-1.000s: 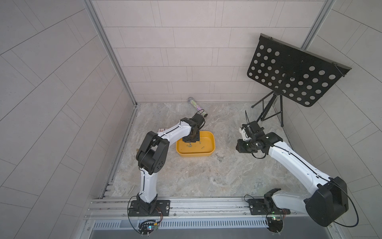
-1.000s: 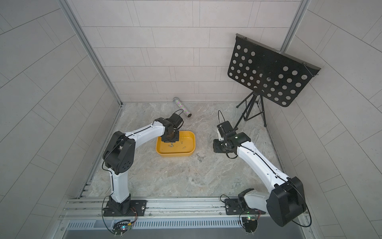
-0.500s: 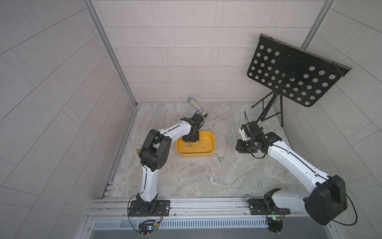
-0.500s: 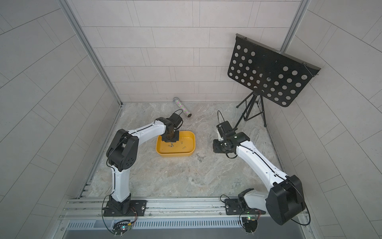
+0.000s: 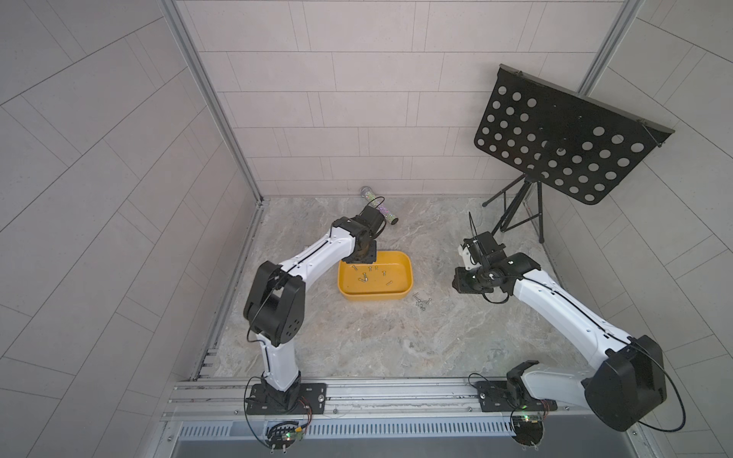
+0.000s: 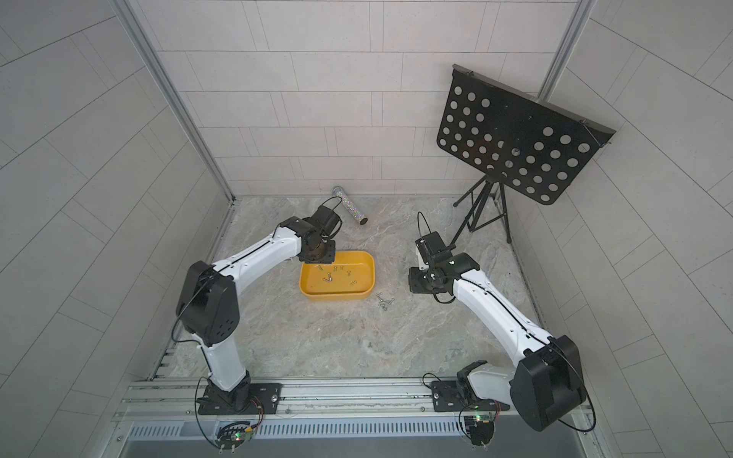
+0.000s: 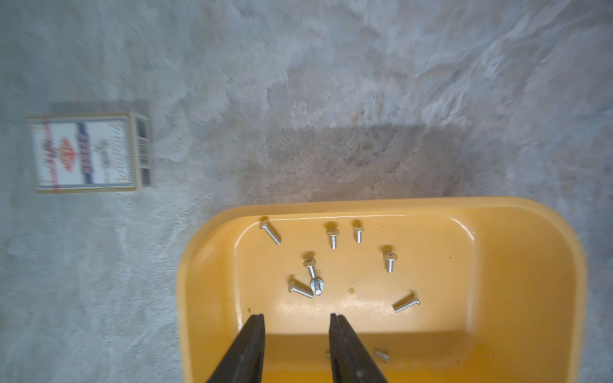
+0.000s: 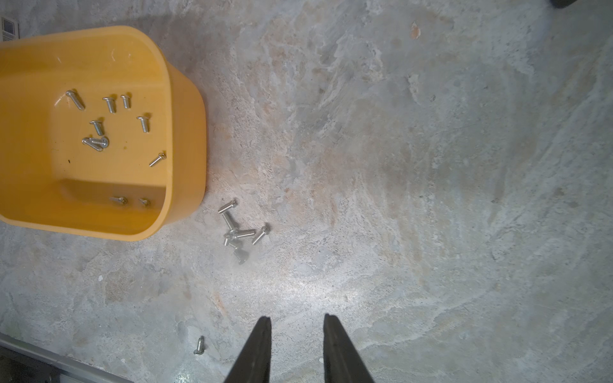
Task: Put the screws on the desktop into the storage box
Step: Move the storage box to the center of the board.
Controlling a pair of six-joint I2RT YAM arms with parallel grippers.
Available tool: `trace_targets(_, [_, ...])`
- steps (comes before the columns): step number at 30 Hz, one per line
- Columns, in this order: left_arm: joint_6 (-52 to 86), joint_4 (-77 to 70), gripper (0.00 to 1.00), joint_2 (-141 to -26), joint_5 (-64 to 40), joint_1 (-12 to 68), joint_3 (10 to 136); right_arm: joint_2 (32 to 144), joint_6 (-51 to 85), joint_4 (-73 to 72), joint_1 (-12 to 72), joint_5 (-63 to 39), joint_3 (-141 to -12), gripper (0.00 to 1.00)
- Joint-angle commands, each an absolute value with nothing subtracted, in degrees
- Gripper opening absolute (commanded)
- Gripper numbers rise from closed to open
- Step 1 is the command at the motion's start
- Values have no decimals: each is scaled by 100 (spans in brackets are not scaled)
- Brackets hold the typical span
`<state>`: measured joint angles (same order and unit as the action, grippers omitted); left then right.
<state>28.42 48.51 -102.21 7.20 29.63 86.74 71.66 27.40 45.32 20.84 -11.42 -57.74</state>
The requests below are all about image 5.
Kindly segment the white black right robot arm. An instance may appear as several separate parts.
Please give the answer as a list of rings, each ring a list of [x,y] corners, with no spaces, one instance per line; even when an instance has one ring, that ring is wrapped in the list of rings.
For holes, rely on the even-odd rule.
[[[649,336],[633,337],[603,320],[557,284],[523,253],[473,254],[459,251],[452,286],[461,294],[486,296],[499,288],[525,303],[585,358],[589,371],[564,371],[535,360],[507,374],[514,406],[530,400],[551,400],[591,410],[614,431],[628,431],[667,399],[677,387],[664,369],[662,349]]]

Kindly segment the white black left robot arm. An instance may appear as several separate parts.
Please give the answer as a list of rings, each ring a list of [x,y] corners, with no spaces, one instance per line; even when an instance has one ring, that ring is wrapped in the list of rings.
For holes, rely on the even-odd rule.
[[[338,263],[374,263],[376,239],[387,226],[376,210],[336,219],[320,239],[280,263],[264,261],[257,269],[244,306],[248,331],[261,347],[263,385],[288,402],[298,394],[301,371],[294,339],[305,320],[307,290]]]

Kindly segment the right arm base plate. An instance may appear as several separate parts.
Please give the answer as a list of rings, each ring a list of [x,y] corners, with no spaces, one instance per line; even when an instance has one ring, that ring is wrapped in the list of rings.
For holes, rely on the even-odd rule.
[[[506,379],[479,380],[471,385],[476,390],[482,412],[549,413],[557,410],[556,401],[533,398]]]

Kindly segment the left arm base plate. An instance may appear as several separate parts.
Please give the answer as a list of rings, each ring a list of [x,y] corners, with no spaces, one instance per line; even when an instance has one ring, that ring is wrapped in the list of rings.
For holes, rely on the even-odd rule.
[[[253,385],[245,402],[248,415],[323,414],[327,384],[296,383],[287,391],[278,391],[267,383]]]

